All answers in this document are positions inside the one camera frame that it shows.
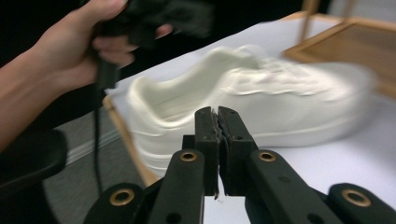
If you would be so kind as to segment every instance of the chair armrest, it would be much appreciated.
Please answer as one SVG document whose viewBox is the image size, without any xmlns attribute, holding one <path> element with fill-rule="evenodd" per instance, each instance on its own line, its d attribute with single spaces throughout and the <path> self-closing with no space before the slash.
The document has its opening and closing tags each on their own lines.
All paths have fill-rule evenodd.
<svg viewBox="0 0 396 224">
<path fill-rule="evenodd" d="M 67 142 L 60 131 L 20 136 L 0 154 L 0 199 L 58 174 L 66 158 Z"/>
</svg>

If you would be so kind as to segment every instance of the forearm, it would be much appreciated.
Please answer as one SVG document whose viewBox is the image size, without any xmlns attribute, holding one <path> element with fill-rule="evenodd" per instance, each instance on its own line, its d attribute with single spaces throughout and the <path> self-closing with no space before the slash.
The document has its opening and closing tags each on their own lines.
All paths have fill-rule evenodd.
<svg viewBox="0 0 396 224">
<path fill-rule="evenodd" d="M 0 69 L 0 152 L 62 94 L 30 50 Z"/>
</svg>

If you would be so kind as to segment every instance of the white table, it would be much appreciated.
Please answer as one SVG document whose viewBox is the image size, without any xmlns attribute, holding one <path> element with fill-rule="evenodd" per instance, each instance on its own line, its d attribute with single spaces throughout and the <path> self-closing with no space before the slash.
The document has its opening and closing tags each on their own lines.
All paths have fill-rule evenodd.
<svg viewBox="0 0 396 224">
<path fill-rule="evenodd" d="M 303 20 L 296 19 L 257 24 L 205 48 L 124 79 L 115 90 L 108 90 L 107 93 L 120 115 L 127 118 L 125 94 L 136 77 L 166 80 L 179 76 L 197 63 L 206 52 L 218 46 L 237 48 L 246 44 L 258 45 L 266 49 L 269 56 L 281 57 L 283 50 L 298 44 L 302 22 Z M 334 25 L 330 21 L 311 22 L 308 37 Z M 331 185 L 347 182 L 370 190 L 396 208 L 396 101 L 378 94 L 376 102 L 377 110 L 369 125 L 347 138 L 317 147 L 274 150 L 314 189 L 327 194 Z M 216 200 L 206 197 L 204 221 L 216 224 L 249 223 L 244 198 L 225 197 L 222 194 Z"/>
</svg>

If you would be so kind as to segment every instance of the gray floor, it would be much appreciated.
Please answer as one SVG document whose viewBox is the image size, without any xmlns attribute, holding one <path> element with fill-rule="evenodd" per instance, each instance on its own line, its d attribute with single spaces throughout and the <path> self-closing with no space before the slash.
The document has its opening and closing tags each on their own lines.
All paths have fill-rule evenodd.
<svg viewBox="0 0 396 224">
<path fill-rule="evenodd" d="M 66 133 L 74 159 L 59 174 L 44 182 L 49 203 L 62 224 L 82 223 L 97 199 L 97 187 L 93 172 L 92 115 L 73 120 L 59 128 Z M 103 143 L 100 152 L 100 168 L 103 187 L 121 182 L 143 186 L 125 146 L 106 111 L 102 111 L 102 135 L 112 137 Z"/>
</svg>

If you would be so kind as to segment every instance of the black handheld device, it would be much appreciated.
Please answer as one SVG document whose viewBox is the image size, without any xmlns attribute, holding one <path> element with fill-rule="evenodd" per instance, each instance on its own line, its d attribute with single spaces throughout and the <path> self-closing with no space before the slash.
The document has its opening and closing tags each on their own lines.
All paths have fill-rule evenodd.
<svg viewBox="0 0 396 224">
<path fill-rule="evenodd" d="M 208 37 L 213 14 L 214 6 L 203 0 L 130 0 L 117 17 L 103 22 L 99 35 L 128 35 L 131 44 L 153 49 L 156 29 L 166 23 L 171 24 L 176 32 L 197 38 Z M 117 65 L 99 59 L 98 87 L 115 88 L 119 79 Z"/>
</svg>

